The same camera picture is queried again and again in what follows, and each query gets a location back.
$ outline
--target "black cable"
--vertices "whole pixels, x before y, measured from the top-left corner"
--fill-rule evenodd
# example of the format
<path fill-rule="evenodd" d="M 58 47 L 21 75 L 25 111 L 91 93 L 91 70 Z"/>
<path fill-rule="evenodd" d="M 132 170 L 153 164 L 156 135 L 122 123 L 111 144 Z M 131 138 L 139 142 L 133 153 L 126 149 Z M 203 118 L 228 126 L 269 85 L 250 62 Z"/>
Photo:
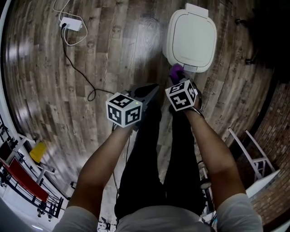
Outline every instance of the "black cable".
<path fill-rule="evenodd" d="M 210 219 L 210 226 L 212 225 L 212 223 L 213 223 L 213 212 L 212 212 L 212 218 Z"/>
<path fill-rule="evenodd" d="M 113 92 L 110 92 L 110 91 L 107 91 L 107 90 L 104 90 L 104 89 L 99 89 L 99 88 L 95 88 L 93 86 L 93 84 L 89 81 L 89 79 L 85 76 L 85 74 L 83 74 L 80 70 L 78 70 L 76 67 L 74 67 L 72 61 L 70 60 L 70 58 L 68 57 L 66 51 L 65 51 L 65 45 L 64 45 L 64 39 L 63 39 L 63 29 L 65 28 L 67 24 L 63 24 L 62 25 L 62 28 L 60 30 L 60 36 L 62 37 L 62 41 L 63 41 L 63 52 L 64 52 L 64 55 L 66 56 L 66 58 L 69 60 L 71 66 L 74 68 L 74 70 L 78 71 L 85 79 L 86 81 L 90 84 L 90 86 L 92 87 L 93 91 L 90 92 L 90 94 L 87 96 L 87 100 L 89 102 L 93 101 L 95 98 L 96 98 L 96 91 L 99 90 L 99 91 L 103 91 L 103 92 L 107 92 L 107 93 L 111 93 L 111 94 L 114 94 Z"/>
<path fill-rule="evenodd" d="M 214 220 L 213 220 L 213 225 L 212 225 L 212 227 L 214 227 L 214 224 L 216 223 L 216 218 L 217 218 L 217 214 L 215 215 L 215 217 L 214 217 Z"/>
<path fill-rule="evenodd" d="M 112 132 L 115 130 L 115 126 L 116 126 L 116 123 L 113 123 Z M 130 138 L 131 138 L 131 136 L 129 137 L 128 146 L 127 146 L 126 164 L 127 164 L 127 158 L 128 158 L 128 149 L 129 149 L 129 145 L 130 145 Z M 116 190 L 117 190 L 117 195 L 116 195 L 116 200 L 117 200 L 118 195 L 120 195 L 120 190 L 119 190 L 118 185 L 117 185 L 117 182 L 116 182 L 115 172 L 114 171 L 113 171 L 113 178 L 114 178 L 115 187 L 116 187 Z"/>
<path fill-rule="evenodd" d="M 203 116 L 203 114 L 197 109 L 197 108 L 195 108 L 194 106 L 192 106 L 192 108 L 190 107 L 190 108 L 186 108 L 186 109 L 184 109 L 185 111 L 193 111 L 193 112 L 196 112 L 196 113 L 198 113 L 201 117 L 203 117 L 204 118 L 204 116 Z"/>
<path fill-rule="evenodd" d="M 211 220 L 211 222 L 210 222 L 210 226 L 213 227 L 213 223 L 214 223 L 214 221 L 216 220 L 216 218 L 217 218 L 217 213 L 214 214 L 214 216 L 213 216 L 213 218 L 212 218 L 212 220 Z"/>
<path fill-rule="evenodd" d="M 129 150 L 130 138 L 131 138 L 131 136 L 129 137 L 128 146 L 127 146 L 126 164 L 127 164 L 127 161 L 128 161 L 128 150 Z"/>

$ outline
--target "person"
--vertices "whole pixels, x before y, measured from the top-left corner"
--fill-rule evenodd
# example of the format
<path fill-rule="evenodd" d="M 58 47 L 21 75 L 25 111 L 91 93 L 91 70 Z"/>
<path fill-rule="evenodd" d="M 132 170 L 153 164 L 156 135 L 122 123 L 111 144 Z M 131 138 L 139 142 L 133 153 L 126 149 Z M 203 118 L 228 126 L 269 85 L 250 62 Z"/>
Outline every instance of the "person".
<path fill-rule="evenodd" d="M 119 220 L 116 231 L 213 230 L 199 222 L 206 199 L 200 188 L 192 132 L 211 178 L 218 230 L 262 231 L 262 221 L 246 195 L 235 160 L 223 140 L 198 111 L 171 108 L 170 112 L 173 139 L 164 184 L 158 175 L 156 151 L 161 111 L 158 104 L 152 103 L 140 124 L 122 174 L 115 205 L 115 215 Z M 117 127 L 85 163 L 54 232 L 96 231 L 104 187 L 132 129 L 133 126 Z"/>
<path fill-rule="evenodd" d="M 47 214 L 47 216 L 48 216 L 48 221 L 49 221 L 49 222 L 51 222 L 51 220 L 52 220 L 52 218 L 53 218 L 53 217 L 51 216 L 51 214 L 54 215 L 55 208 L 56 208 L 56 205 L 55 205 L 55 204 L 52 205 L 52 203 L 51 203 L 51 204 L 50 204 L 50 207 L 49 207 L 49 213 L 50 213 L 50 214 Z"/>
<path fill-rule="evenodd" d="M 37 217 L 41 218 L 41 215 L 45 215 L 45 212 L 43 210 L 46 209 L 46 202 L 41 201 L 41 203 L 39 204 L 39 207 L 40 208 L 37 208 L 37 212 L 38 212 Z"/>

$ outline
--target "trash can lid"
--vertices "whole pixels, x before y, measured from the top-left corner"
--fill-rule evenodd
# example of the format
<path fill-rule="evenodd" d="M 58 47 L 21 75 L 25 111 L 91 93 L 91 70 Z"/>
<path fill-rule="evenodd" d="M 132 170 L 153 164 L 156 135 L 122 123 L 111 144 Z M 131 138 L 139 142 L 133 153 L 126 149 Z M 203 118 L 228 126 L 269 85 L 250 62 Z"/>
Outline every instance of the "trash can lid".
<path fill-rule="evenodd" d="M 171 17 L 168 35 L 167 58 L 171 64 L 200 67 L 204 69 L 201 72 L 208 69 L 213 61 L 217 29 L 207 15 L 176 11 Z"/>

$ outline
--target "brick wall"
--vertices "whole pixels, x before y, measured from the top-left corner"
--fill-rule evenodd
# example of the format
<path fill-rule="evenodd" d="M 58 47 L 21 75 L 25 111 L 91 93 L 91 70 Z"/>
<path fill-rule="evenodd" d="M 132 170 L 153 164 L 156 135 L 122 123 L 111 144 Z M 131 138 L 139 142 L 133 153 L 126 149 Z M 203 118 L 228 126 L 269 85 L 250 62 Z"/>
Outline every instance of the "brick wall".
<path fill-rule="evenodd" d="M 272 182 L 251 198 L 264 225 L 290 209 L 290 84 L 278 84 L 268 111 L 255 134 L 255 139 L 274 167 L 281 171 Z M 255 158 L 259 151 L 253 143 L 247 147 Z M 242 179 L 249 168 L 242 156 L 238 160 Z"/>

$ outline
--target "white metal frame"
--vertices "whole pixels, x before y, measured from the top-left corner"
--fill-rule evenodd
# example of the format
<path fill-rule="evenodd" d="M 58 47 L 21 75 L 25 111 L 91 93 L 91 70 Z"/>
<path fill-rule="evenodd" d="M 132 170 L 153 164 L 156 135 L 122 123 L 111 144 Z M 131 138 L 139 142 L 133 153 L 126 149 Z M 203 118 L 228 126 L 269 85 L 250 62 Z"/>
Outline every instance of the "white metal frame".
<path fill-rule="evenodd" d="M 24 143 L 25 143 L 26 141 L 29 141 L 30 143 L 35 144 L 35 141 L 34 141 L 34 140 L 31 140 L 31 139 L 25 137 L 24 135 L 18 134 L 18 136 L 19 136 L 19 138 L 22 138 L 22 139 L 18 141 L 18 144 L 17 144 L 16 147 L 13 149 L 13 151 L 15 151 L 15 152 L 18 152 L 18 151 L 21 149 L 21 147 L 24 145 Z M 6 163 L 9 164 L 9 163 L 12 161 L 12 159 L 13 159 L 14 156 L 15 156 L 14 153 L 11 152 L 11 154 L 8 156 L 8 158 L 7 158 L 7 160 L 6 160 Z"/>
<path fill-rule="evenodd" d="M 246 130 L 246 134 L 250 137 L 250 139 L 254 142 L 254 144 L 256 145 L 256 147 L 258 148 L 258 150 L 261 152 L 261 154 L 264 157 L 264 162 L 267 162 L 267 164 L 269 165 L 270 169 L 272 170 L 272 172 L 275 172 L 275 169 L 273 167 L 273 165 L 271 164 L 271 162 L 269 161 L 267 155 L 265 154 L 265 152 L 262 150 L 262 148 L 260 147 L 260 145 L 257 143 L 257 141 L 254 139 L 254 137 L 248 132 L 248 130 Z"/>
<path fill-rule="evenodd" d="M 250 157 L 249 153 L 247 152 L 247 150 L 245 149 L 244 145 L 242 144 L 242 142 L 239 140 L 239 138 L 236 136 L 236 134 L 233 132 L 233 130 L 231 128 L 228 128 L 229 132 L 231 133 L 231 135 L 234 137 L 234 139 L 237 141 L 237 143 L 239 144 L 240 148 L 242 149 L 242 151 L 244 152 L 245 156 L 247 157 L 248 161 L 250 162 L 255 175 L 258 179 L 263 178 L 261 173 L 259 172 L 259 170 L 256 167 L 256 164 L 254 163 L 254 161 L 252 160 L 252 158 Z"/>
<path fill-rule="evenodd" d="M 51 175 L 54 175 L 54 172 L 46 170 L 44 167 L 38 166 L 41 169 L 41 172 L 36 180 L 36 183 L 39 184 L 41 179 L 44 177 L 45 172 L 50 173 Z"/>

